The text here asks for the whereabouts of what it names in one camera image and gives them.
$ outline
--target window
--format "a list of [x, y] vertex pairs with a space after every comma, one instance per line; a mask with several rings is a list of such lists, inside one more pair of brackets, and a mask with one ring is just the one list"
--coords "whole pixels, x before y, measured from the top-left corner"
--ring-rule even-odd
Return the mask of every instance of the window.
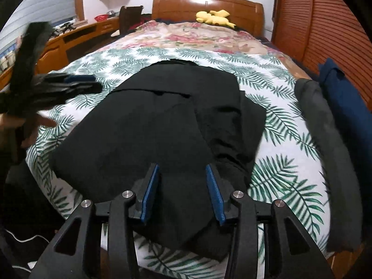
[[50, 21], [56, 26], [74, 16], [74, 0], [23, 0], [0, 32], [0, 57], [14, 50], [30, 22]]

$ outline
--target gray garment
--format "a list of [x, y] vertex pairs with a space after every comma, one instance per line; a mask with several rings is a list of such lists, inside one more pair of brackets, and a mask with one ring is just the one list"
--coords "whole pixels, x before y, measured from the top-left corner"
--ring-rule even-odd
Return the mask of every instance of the gray garment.
[[361, 243], [362, 203], [349, 152], [316, 81], [299, 79], [295, 96], [306, 119], [330, 186], [331, 227], [328, 251], [356, 250]]

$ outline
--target blue garment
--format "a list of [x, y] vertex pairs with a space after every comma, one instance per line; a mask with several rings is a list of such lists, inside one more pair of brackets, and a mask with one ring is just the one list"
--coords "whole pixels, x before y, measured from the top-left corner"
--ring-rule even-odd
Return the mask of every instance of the blue garment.
[[372, 114], [358, 90], [332, 59], [319, 64], [318, 82], [358, 177], [363, 223], [372, 225]]

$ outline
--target red bowl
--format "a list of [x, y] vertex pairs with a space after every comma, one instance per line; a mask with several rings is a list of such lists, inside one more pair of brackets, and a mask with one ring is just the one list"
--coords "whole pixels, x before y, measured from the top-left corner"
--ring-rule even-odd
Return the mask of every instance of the red bowl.
[[102, 22], [102, 21], [105, 21], [107, 20], [107, 18], [109, 17], [109, 15], [99, 15], [99, 16], [96, 16], [94, 19], [97, 21], [97, 22]]

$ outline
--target headboard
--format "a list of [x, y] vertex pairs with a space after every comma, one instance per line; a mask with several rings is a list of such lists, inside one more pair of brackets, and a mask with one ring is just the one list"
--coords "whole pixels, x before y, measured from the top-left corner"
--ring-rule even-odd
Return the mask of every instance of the headboard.
[[152, 19], [196, 21], [198, 11], [226, 10], [230, 22], [247, 30], [253, 36], [263, 31], [263, 6], [247, 0], [154, 0]]

